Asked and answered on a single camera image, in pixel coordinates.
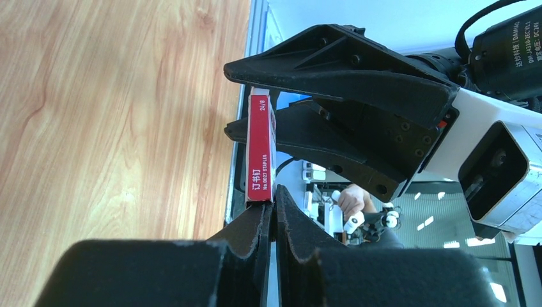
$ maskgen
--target human hand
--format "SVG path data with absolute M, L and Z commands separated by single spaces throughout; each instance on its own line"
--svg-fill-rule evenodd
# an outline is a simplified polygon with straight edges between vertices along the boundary
M 371 195 L 355 184 L 348 186 L 341 192 L 337 204 L 343 211 L 345 221 L 360 211 L 376 212 Z

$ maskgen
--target cable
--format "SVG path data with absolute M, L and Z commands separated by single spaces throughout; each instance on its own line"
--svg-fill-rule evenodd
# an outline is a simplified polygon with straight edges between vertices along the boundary
M 291 157 L 289 158 L 288 160 L 284 161 L 281 163 L 281 165 L 279 165 L 279 167 L 277 168 L 277 170 L 275 171 L 275 177 L 279 175 L 279 173 L 283 170 L 283 168 L 285 166 L 287 166 L 288 164 L 290 164 L 291 162 L 293 161 L 298 161 L 299 159 L 296 158 L 296 157 Z
M 468 47 L 467 40 L 465 39 L 465 31 L 470 28 L 475 22 L 478 21 L 478 19 L 484 17 L 485 15 L 488 15 L 489 13 L 498 10 L 499 8 L 503 8 L 507 5 L 520 2 L 524 0 L 499 0 L 488 7 L 482 9 L 480 12 L 474 14 L 471 18 L 469 18 L 459 29 L 459 32 L 456 36 L 456 52 L 459 54 L 461 59 L 466 63 L 468 61 L 468 57 L 470 56 L 470 48 Z

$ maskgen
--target red and white box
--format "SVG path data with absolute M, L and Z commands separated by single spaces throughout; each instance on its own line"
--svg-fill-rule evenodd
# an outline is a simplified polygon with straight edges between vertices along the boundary
M 275 194 L 275 113 L 269 91 L 252 88 L 247 133 L 246 201 L 273 201 Z

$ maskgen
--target wood grain surface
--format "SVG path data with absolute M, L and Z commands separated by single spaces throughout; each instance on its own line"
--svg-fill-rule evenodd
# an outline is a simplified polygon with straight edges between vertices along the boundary
M 0 304 L 88 238 L 222 228 L 249 0 L 0 0 Z

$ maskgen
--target person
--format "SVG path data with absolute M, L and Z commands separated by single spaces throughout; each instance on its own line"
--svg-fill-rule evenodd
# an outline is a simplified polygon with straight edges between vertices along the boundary
M 337 201 L 339 208 L 343 211 L 345 221 L 352 215 L 361 211 L 364 214 L 378 213 L 375 204 L 371 199 L 369 192 L 360 186 L 351 184 L 341 192 Z M 360 245 L 361 248 L 404 248 L 397 235 L 386 228 L 381 234 L 380 239 L 373 242 L 365 242 Z

